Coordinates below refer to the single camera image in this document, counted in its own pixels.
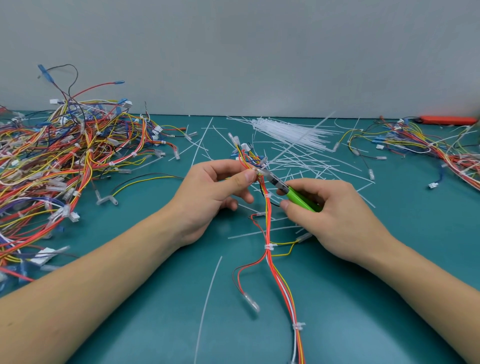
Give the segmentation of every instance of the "left hand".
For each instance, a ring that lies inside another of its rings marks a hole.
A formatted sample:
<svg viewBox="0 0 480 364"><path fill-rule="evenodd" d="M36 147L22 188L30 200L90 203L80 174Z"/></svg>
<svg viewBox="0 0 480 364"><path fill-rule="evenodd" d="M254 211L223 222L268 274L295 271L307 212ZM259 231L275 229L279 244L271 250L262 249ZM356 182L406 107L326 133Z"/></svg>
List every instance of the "left hand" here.
<svg viewBox="0 0 480 364"><path fill-rule="evenodd" d="M238 202L230 195L251 204L253 196L248 186L256 178L254 170L246 170L232 159L212 160L190 168L175 196L162 209L172 218L171 228L176 230L179 244L197 241L220 209L235 211Z"/></svg>

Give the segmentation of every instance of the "right hand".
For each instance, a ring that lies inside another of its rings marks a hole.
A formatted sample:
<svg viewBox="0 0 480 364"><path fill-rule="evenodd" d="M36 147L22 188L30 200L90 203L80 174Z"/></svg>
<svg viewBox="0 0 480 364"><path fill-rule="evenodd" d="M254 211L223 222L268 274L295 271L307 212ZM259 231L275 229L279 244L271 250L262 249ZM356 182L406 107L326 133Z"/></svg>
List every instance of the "right hand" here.
<svg viewBox="0 0 480 364"><path fill-rule="evenodd" d="M311 178L286 183L323 206L321 212L312 212L283 200L280 206L288 218L315 235L336 256L362 265L364 259L395 244L396 240L350 183Z"/></svg>

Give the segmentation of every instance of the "teal table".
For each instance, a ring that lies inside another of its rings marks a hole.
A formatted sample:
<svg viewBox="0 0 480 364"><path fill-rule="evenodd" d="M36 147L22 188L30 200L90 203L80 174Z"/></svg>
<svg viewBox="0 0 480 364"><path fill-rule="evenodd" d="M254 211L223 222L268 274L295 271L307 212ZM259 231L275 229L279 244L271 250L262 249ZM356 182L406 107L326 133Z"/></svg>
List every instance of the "teal table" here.
<svg viewBox="0 0 480 364"><path fill-rule="evenodd" d="M189 132L199 134L194 141L206 131L203 145L214 159L229 158L232 147L212 125L222 128L218 131L224 136L230 131L241 141L251 141L251 126L214 117L206 130L210 119L153 117L159 124L188 125ZM289 121L315 125L319 120ZM347 128L352 128L355 122L337 120L338 125ZM364 128L371 122L361 120L358 127ZM333 120L324 125L334 126ZM430 129L445 135L450 131ZM269 140L272 139L259 133L255 137L256 142ZM330 138L331 145L337 140L337 136ZM186 140L175 143L181 151L189 145ZM255 146L265 148L270 158L279 153L271 150L269 143ZM435 159L416 155L402 159L375 149L366 140L357 146L372 156L388 156L387 161L369 160L375 184L361 191L375 205L372 209L376 216L398 239L459 279L480 288L480 247L475 228L479 225L478 193L449 172L439 187L428 190L427 184L438 179L439 162ZM173 155L171 150L165 150L169 152L166 158L139 170L137 175L164 172L184 176L196 147L182 153L180 161L169 161ZM345 145L335 153L326 154L357 166L362 172L347 166L340 169L368 178L362 160ZM199 149L194 162L208 160L205 155ZM283 177L286 172L279 171L278 175ZM102 194L107 194L113 186L133 176L116 175L97 185ZM368 184L346 174L341 177L357 189ZM49 245L69 244L73 253L84 255L160 209L174 195L179 183L176 179L161 179L128 187L118 194L118 206L96 206L93 190L87 189L77 208L80 221L68 222L66 231L57 234ZM254 192L254 196L255 203L250 207L262 211L261 195ZM274 209L275 218L284 217L280 209ZM100 326L69 363L193 363L207 291L220 257L204 314L197 363L289 363L292 327L266 264L250 268L242 275L243 287L261 307L258 316L232 283L232 270L256 260L264 250L260 234L228 239L258 231L248 219L251 213L242 207L235 213L220 212L204 236L168 259ZM292 225L283 219L274 221L272 228ZM272 240L294 240L297 230L273 231ZM132 266L141 254L132 242ZM58 264L63 258L55 259ZM276 258L276 264L292 289L299 321L306 323L302 340L308 363L463 362L397 293L364 269L334 257L314 239L295 246L290 256ZM125 275L130 267L125 267Z"/></svg>

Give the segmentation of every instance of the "white cable tie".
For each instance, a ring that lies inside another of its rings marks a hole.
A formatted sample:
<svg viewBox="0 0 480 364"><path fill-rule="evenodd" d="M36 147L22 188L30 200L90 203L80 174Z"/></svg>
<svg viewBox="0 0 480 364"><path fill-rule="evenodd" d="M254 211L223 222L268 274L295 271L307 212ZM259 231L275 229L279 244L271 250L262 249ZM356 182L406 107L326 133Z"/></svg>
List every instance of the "white cable tie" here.
<svg viewBox="0 0 480 364"><path fill-rule="evenodd" d="M302 331L303 330L303 326L305 326L306 324L304 322L297 322L295 324L292 324L292 327L294 330L298 330L298 331Z"/></svg>
<svg viewBox="0 0 480 364"><path fill-rule="evenodd" d="M265 244L265 249L273 250L274 246L277 246L277 244L272 244L272 243Z"/></svg>

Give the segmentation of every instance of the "gray wall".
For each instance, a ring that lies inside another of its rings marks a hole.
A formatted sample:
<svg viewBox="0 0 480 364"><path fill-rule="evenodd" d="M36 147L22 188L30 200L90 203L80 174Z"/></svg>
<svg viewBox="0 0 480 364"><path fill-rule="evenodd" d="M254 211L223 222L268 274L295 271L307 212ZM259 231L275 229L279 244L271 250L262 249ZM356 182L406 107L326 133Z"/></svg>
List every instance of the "gray wall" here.
<svg viewBox="0 0 480 364"><path fill-rule="evenodd" d="M48 109L38 80L135 111L198 115L477 115L479 0L3 0L0 104ZM67 88L73 73L52 72Z"/></svg>

